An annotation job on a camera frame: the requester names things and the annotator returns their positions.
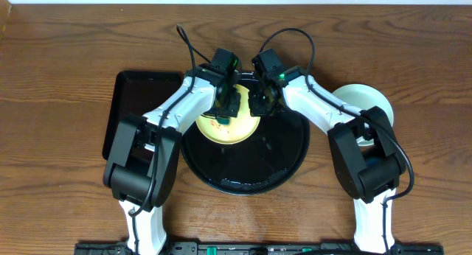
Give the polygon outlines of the yellow plate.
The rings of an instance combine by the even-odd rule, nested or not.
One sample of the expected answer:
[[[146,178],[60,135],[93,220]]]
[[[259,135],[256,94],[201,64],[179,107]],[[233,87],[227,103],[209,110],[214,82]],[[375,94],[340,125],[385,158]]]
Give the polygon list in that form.
[[[251,116],[250,114],[249,90],[243,85],[236,85],[235,88],[241,95],[240,109],[236,117],[229,117],[229,122],[226,124],[205,116],[199,116],[196,120],[201,133],[218,144],[242,142],[256,131],[260,123],[259,116]]]

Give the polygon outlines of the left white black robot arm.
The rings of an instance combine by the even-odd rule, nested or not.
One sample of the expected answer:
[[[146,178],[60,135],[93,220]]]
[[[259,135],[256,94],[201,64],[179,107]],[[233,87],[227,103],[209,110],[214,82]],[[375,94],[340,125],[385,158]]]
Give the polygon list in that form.
[[[182,136],[203,114],[215,119],[237,116],[238,62],[233,52],[217,49],[209,63],[193,66],[157,108],[119,121],[103,183],[125,212],[129,254],[159,254],[163,249],[167,234],[162,206],[176,179]]]

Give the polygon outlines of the green yellow sponge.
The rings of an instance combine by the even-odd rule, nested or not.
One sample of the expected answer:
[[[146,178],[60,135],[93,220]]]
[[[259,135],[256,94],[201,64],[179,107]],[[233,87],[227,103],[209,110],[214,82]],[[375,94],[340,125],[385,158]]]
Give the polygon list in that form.
[[[223,116],[216,117],[215,119],[221,125],[229,125],[231,121],[229,117],[223,117]]]

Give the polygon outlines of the light green plate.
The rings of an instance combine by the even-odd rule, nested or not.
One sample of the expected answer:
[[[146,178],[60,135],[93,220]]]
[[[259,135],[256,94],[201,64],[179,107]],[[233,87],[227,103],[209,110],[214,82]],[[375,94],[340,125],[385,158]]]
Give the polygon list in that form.
[[[380,91],[371,86],[364,84],[344,85],[336,89],[333,95],[363,110],[378,106],[388,116],[390,125],[394,124],[394,111],[389,100]]]

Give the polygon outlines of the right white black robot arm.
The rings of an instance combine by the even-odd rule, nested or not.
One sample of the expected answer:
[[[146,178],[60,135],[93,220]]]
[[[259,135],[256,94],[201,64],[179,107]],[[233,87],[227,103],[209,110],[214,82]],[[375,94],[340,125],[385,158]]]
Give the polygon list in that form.
[[[280,107],[309,119],[327,134],[336,177],[353,198],[358,249],[390,254],[392,210],[406,159],[386,113],[374,106],[352,106],[321,87],[299,66],[284,66],[273,49],[260,51],[252,64],[260,87],[249,94],[252,116],[270,116]]]

